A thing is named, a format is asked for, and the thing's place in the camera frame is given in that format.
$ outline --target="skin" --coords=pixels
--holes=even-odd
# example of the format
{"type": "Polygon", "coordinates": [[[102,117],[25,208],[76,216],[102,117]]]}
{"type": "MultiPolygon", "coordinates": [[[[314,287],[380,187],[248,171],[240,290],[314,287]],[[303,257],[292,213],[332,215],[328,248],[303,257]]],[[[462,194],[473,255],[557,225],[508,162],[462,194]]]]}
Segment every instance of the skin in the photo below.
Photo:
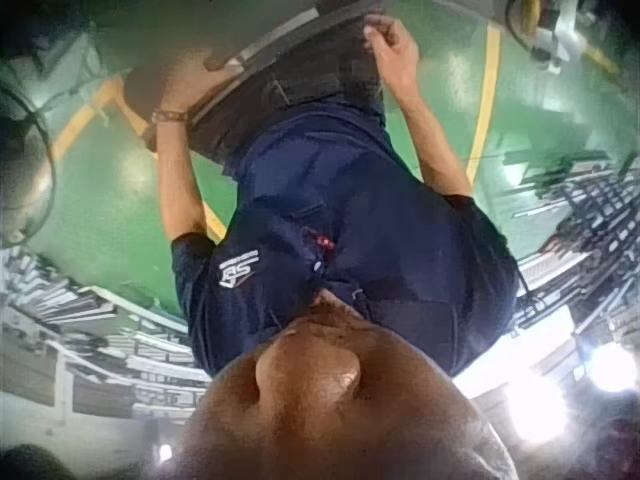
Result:
{"type": "Polygon", "coordinates": [[[216,376],[177,470],[180,478],[514,478],[495,432],[444,372],[325,299],[216,376]]]}
{"type": "MultiPolygon", "coordinates": [[[[365,28],[401,106],[427,185],[471,186],[420,98],[418,47],[394,19],[365,28]]],[[[161,108],[188,111],[237,73],[207,72],[205,54],[169,75],[161,108]]],[[[183,123],[158,125],[160,202],[169,240],[206,232],[183,123]]],[[[330,292],[220,372],[188,423],[175,478],[516,478],[493,429],[427,356],[361,318],[330,292]]]]}

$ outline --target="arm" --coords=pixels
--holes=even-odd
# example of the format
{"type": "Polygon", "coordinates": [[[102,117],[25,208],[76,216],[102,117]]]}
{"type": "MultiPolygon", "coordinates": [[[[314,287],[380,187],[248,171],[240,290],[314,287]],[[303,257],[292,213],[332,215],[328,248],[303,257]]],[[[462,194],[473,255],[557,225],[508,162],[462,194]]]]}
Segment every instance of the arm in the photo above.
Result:
{"type": "Polygon", "coordinates": [[[471,197],[473,189],[464,170],[438,120],[420,96],[417,44],[399,20],[370,15],[367,22],[365,36],[373,48],[380,76],[407,122],[425,184],[441,195],[471,197]]]}
{"type": "MultiPolygon", "coordinates": [[[[204,68],[209,52],[183,57],[169,72],[160,112],[186,114],[212,90],[235,75],[227,67],[215,72],[204,68]]],[[[169,241],[186,233],[206,234],[204,207],[191,165],[186,118],[181,121],[157,118],[158,184],[160,211],[169,241]]]]}
{"type": "Polygon", "coordinates": [[[206,234],[207,226],[187,142],[184,122],[158,123],[160,213],[167,239],[185,233],[206,234]]]}

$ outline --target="hand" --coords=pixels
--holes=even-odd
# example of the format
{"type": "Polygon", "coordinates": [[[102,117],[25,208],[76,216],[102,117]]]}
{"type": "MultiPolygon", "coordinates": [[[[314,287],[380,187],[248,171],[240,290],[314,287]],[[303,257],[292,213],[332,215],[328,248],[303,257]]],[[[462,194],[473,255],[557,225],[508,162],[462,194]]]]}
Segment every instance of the hand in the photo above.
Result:
{"type": "Polygon", "coordinates": [[[162,110],[187,112],[216,87],[221,87],[242,73],[243,69],[239,65],[208,71],[204,61],[210,54],[210,51],[205,50],[185,53],[170,68],[160,102],[162,110]]]}
{"type": "Polygon", "coordinates": [[[367,15],[364,35],[373,48],[378,73],[398,103],[419,95],[420,51],[411,34],[398,19],[367,15]]]}

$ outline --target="yellow floor line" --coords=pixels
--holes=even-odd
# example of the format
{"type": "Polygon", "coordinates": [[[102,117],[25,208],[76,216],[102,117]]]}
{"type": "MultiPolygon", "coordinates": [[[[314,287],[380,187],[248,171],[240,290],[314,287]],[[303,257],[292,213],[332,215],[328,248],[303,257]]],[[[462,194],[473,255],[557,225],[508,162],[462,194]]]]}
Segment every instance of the yellow floor line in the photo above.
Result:
{"type": "Polygon", "coordinates": [[[92,97],[89,103],[85,103],[71,117],[67,125],[62,129],[54,140],[51,151],[53,158],[59,162],[64,157],[69,147],[77,140],[78,136],[85,129],[93,117],[97,114],[97,108],[103,108],[109,101],[113,99],[113,95],[117,88],[114,79],[106,80],[92,97]]]}
{"type": "MultiPolygon", "coordinates": [[[[142,135],[149,124],[143,118],[139,117],[136,112],[131,110],[131,108],[129,108],[129,105],[127,105],[127,103],[125,102],[124,83],[121,78],[118,78],[116,81],[113,100],[115,101],[116,105],[118,105],[118,108],[125,116],[136,135],[142,135]]],[[[153,154],[153,156],[157,160],[158,156],[156,154],[153,154]]],[[[211,207],[209,207],[207,202],[203,201],[202,205],[204,206],[204,213],[209,233],[214,237],[215,240],[222,240],[227,234],[227,227],[224,226],[218,216],[213,212],[213,210],[211,210],[211,207]]]]}
{"type": "Polygon", "coordinates": [[[204,216],[207,219],[207,228],[213,234],[215,240],[222,240],[227,235],[227,227],[225,227],[224,223],[213,213],[213,210],[207,205],[207,202],[202,202],[202,205],[204,206],[204,216]]]}
{"type": "Polygon", "coordinates": [[[585,55],[587,55],[587,57],[600,65],[611,75],[618,75],[620,73],[620,67],[618,67],[615,62],[607,58],[602,50],[600,50],[598,47],[590,45],[587,42],[586,38],[584,38],[582,35],[578,34],[578,38],[580,38],[584,42],[584,53],[585,55]]]}
{"type": "Polygon", "coordinates": [[[484,144],[487,140],[491,115],[493,113],[493,101],[496,95],[496,84],[498,83],[498,69],[500,67],[500,30],[487,26],[487,57],[484,66],[484,80],[482,83],[482,100],[480,101],[480,112],[476,123],[476,133],[473,138],[469,164],[467,165],[467,177],[473,184],[478,173],[478,166],[482,159],[484,144]]]}

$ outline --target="dark blue shirt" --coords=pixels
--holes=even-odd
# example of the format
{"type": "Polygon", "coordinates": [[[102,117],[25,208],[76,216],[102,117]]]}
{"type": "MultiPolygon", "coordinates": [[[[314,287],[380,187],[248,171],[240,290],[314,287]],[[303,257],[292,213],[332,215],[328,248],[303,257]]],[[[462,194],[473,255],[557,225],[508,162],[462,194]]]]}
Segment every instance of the dark blue shirt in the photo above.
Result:
{"type": "Polygon", "coordinates": [[[230,172],[226,238],[174,241],[194,356],[210,375],[286,327],[326,288],[451,375],[503,333],[516,264],[470,198],[443,197],[391,147],[381,117],[296,107],[230,172]]]}

